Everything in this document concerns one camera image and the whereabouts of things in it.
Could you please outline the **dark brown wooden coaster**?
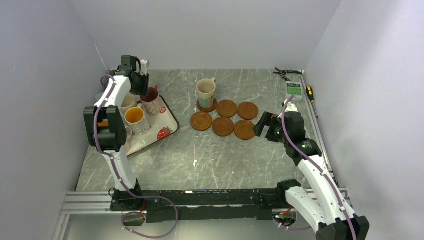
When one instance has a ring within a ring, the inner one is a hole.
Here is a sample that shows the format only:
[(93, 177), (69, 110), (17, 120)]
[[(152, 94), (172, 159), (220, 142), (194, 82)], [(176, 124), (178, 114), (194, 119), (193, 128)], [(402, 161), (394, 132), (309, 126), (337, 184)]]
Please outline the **dark brown wooden coaster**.
[(241, 140), (250, 140), (255, 137), (254, 126), (249, 120), (239, 120), (234, 125), (234, 134)]

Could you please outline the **orange interior white mug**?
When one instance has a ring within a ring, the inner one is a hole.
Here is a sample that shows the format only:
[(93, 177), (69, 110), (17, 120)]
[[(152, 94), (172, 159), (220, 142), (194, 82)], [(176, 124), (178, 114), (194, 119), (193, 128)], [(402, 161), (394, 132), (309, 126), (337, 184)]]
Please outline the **orange interior white mug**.
[(135, 136), (147, 134), (152, 126), (150, 125), (147, 115), (140, 107), (130, 108), (124, 115), (125, 121), (128, 123)]

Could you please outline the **cream patterned mug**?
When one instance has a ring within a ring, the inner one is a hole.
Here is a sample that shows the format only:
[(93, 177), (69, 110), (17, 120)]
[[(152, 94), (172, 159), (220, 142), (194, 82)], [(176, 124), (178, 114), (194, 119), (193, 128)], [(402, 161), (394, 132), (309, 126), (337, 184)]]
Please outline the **cream patterned mug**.
[(215, 92), (217, 87), (217, 79), (204, 78), (196, 84), (196, 92), (200, 107), (209, 109), (214, 104)]

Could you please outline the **pink mug purple interior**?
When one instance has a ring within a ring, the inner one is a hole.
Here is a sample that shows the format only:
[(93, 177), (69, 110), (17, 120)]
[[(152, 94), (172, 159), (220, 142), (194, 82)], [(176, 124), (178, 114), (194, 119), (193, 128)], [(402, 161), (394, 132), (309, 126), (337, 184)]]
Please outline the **pink mug purple interior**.
[(125, 130), (126, 130), (126, 143), (124, 145), (124, 148), (125, 148), (126, 154), (128, 155), (128, 153), (131, 150), (131, 138), (133, 136), (133, 131), (129, 126), (126, 126)]

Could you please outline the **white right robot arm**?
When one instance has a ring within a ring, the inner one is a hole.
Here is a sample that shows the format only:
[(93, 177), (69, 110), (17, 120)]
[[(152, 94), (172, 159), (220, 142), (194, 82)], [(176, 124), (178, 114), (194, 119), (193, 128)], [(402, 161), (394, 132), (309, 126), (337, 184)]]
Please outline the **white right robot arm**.
[(370, 229), (365, 216), (359, 216), (348, 204), (331, 177), (318, 144), (306, 136), (301, 113), (287, 111), (282, 116), (264, 112), (253, 127), (261, 136), (269, 129), (266, 139), (282, 143), (285, 152), (309, 182), (317, 200), (313, 200), (296, 180), (277, 185), (276, 203), (294, 207), (308, 222), (317, 240), (364, 240)]

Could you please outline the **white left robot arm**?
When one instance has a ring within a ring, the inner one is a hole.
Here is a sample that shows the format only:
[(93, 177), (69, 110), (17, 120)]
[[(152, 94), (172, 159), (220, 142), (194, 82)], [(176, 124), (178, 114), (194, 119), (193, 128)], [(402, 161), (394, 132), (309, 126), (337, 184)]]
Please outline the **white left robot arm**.
[(101, 84), (106, 87), (101, 98), (83, 111), (89, 145), (106, 160), (115, 181), (112, 201), (125, 204), (131, 210), (143, 205), (144, 196), (127, 158), (127, 130), (120, 107), (128, 93), (147, 95), (149, 65), (148, 60), (137, 56), (121, 56), (118, 68), (100, 78)]

